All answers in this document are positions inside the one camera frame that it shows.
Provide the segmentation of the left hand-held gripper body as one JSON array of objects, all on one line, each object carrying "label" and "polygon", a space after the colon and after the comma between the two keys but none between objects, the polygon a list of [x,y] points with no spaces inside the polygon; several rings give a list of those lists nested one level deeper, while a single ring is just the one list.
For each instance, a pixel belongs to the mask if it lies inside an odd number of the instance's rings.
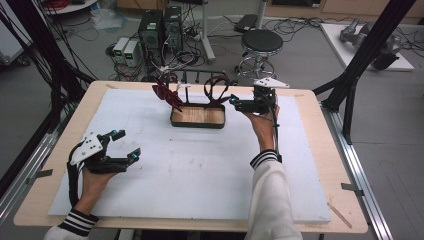
[{"label": "left hand-held gripper body", "polygon": [[115,162],[116,158],[106,155],[107,147],[102,147],[97,135],[91,133],[77,144],[71,150],[68,163],[71,166],[83,164],[95,174],[125,172],[128,167],[118,164]]}]

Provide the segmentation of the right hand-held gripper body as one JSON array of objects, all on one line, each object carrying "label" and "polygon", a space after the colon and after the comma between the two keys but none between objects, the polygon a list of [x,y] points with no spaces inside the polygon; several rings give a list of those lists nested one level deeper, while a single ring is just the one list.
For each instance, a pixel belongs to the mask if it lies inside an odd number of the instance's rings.
[{"label": "right hand-held gripper body", "polygon": [[254,81],[253,113],[265,114],[276,104],[276,89],[289,88],[290,85],[272,77]]}]

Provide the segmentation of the black hook rack wooden tray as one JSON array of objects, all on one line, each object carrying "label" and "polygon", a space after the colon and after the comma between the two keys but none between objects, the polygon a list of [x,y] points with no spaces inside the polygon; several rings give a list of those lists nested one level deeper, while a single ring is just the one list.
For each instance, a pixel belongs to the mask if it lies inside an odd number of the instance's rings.
[{"label": "black hook rack wooden tray", "polygon": [[[210,77],[203,85],[204,94],[209,102],[194,103],[189,101],[189,72],[191,72],[191,70],[183,70],[182,77],[177,78],[177,88],[184,89],[185,101],[180,105],[180,110],[175,107],[172,108],[170,114],[171,125],[173,127],[222,129],[226,121],[224,103],[229,100],[229,96],[225,96],[224,93],[229,89],[231,80],[225,72],[195,70],[196,83],[199,82],[201,73],[208,73]],[[213,96],[213,88],[218,83],[223,83],[224,89],[221,94],[215,98]]]}]

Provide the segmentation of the striped dark red bow tie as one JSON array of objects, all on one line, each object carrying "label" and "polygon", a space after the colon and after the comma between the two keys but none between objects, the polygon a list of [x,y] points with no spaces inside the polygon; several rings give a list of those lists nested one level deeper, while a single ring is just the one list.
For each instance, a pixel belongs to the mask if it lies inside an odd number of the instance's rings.
[{"label": "striped dark red bow tie", "polygon": [[[188,88],[190,84],[182,83],[178,80],[177,76],[173,73],[165,73],[160,77],[156,77],[156,84],[152,86],[153,91],[160,100],[166,101],[170,106],[179,112],[182,111],[183,101],[178,95],[180,88]],[[171,90],[169,84],[174,82],[176,89]]]}]

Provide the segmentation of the person's left hand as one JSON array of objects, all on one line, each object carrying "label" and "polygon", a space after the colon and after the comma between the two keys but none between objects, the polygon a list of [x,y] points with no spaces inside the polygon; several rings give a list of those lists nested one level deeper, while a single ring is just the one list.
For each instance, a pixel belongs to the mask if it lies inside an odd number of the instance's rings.
[{"label": "person's left hand", "polygon": [[106,188],[109,180],[115,173],[95,174],[86,167],[83,168],[83,190],[81,197],[74,209],[85,215],[90,215],[96,203],[100,199],[102,192]]}]

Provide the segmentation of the white foam board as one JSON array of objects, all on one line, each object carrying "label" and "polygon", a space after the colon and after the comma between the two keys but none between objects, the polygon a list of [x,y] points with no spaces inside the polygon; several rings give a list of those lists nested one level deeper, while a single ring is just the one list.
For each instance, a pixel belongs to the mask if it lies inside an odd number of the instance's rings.
[{"label": "white foam board", "polygon": [[[279,151],[296,223],[330,222],[330,211],[293,96],[279,96]],[[259,152],[250,121],[225,103],[222,129],[174,127],[170,106],[152,90],[109,89],[84,136],[126,131],[107,155],[140,160],[111,179],[93,214],[99,217],[247,220]]]}]

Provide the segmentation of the black round stool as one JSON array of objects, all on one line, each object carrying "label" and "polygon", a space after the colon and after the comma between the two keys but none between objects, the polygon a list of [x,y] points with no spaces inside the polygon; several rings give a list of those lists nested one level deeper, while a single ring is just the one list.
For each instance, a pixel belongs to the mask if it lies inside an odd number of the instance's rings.
[{"label": "black round stool", "polygon": [[243,34],[241,46],[244,54],[235,68],[238,75],[251,79],[256,86],[284,87],[283,83],[277,82],[275,68],[269,61],[271,56],[282,50],[283,40],[280,35],[270,30],[249,30]]}]

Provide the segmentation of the grey table leg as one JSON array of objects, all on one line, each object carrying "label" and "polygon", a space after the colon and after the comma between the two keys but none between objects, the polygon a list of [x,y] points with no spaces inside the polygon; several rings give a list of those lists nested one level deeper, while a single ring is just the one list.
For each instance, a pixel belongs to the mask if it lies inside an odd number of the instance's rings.
[{"label": "grey table leg", "polygon": [[202,2],[201,41],[203,44],[204,52],[206,54],[206,62],[208,64],[212,64],[215,62],[216,57],[208,38],[208,0],[201,0],[201,2]]}]

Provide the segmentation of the black flat device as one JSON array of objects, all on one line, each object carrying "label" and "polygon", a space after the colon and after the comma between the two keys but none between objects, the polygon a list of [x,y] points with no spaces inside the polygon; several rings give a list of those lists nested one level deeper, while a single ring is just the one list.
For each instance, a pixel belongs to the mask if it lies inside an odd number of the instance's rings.
[{"label": "black flat device", "polygon": [[245,33],[256,28],[258,16],[255,14],[244,15],[234,26],[234,30],[239,33]]}]

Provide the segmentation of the white power supply unit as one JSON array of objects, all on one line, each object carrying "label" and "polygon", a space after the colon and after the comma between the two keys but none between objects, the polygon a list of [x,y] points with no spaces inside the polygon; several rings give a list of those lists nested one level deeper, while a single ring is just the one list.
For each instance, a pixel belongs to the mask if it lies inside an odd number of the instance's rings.
[{"label": "white power supply unit", "polygon": [[128,37],[121,37],[112,49],[115,61],[119,64],[125,63],[125,57],[124,57],[123,52],[124,52],[128,42],[129,42]]},{"label": "white power supply unit", "polygon": [[138,42],[130,40],[124,50],[124,58],[128,67],[136,67],[140,62],[140,51]]}]

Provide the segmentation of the slim black computer tower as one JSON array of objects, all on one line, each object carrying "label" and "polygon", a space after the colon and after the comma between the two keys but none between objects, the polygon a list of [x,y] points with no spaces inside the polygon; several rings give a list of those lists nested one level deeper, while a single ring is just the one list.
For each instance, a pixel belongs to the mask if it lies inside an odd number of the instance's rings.
[{"label": "slim black computer tower", "polygon": [[167,6],[164,15],[165,33],[169,49],[177,53],[183,49],[182,45],[182,8]]}]

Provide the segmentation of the large black computer tower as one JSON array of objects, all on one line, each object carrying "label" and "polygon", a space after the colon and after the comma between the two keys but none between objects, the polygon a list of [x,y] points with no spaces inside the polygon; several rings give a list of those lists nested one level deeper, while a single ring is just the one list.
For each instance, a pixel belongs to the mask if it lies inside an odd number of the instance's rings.
[{"label": "large black computer tower", "polygon": [[143,13],[138,34],[147,66],[162,65],[161,49],[164,43],[163,12],[148,9]]}]

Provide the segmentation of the thin wooden stick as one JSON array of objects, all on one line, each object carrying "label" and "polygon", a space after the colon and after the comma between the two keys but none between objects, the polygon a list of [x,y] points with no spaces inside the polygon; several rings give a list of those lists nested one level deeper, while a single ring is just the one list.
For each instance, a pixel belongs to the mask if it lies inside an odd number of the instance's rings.
[{"label": "thin wooden stick", "polygon": [[349,228],[349,229],[352,229],[353,228],[353,225],[350,222],[350,220],[348,218],[348,215],[346,213],[344,213],[341,210],[339,210],[338,208],[336,208],[332,203],[327,203],[327,205],[328,205],[329,209],[338,217],[338,219],[340,221],[343,222],[343,224],[347,228]]}]

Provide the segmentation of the grey metal bracket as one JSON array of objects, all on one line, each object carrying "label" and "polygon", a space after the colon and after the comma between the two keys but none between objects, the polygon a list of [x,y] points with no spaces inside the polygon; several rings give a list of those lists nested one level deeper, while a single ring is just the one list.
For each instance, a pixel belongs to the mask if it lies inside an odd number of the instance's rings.
[{"label": "grey metal bracket", "polygon": [[364,191],[359,189],[356,185],[353,185],[353,184],[342,183],[341,188],[343,190],[354,192],[357,197],[361,197],[364,195]]},{"label": "grey metal bracket", "polygon": [[52,173],[53,173],[53,169],[42,170],[42,171],[36,172],[32,177],[27,178],[25,183],[27,185],[33,185],[34,182],[38,178],[43,178],[43,177],[51,176]]}]

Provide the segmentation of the black frame post with braces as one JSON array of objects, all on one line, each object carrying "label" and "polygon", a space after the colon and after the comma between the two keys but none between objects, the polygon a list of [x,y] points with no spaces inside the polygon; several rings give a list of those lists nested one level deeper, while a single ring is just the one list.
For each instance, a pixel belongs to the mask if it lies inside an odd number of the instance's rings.
[{"label": "black frame post with braces", "polygon": [[329,97],[322,101],[324,108],[330,112],[338,112],[340,104],[346,101],[342,136],[349,145],[352,144],[351,125],[357,83],[369,64],[377,56],[383,43],[393,33],[415,2],[416,0],[390,0],[345,70],[334,80],[313,90],[315,95],[331,90]]}]

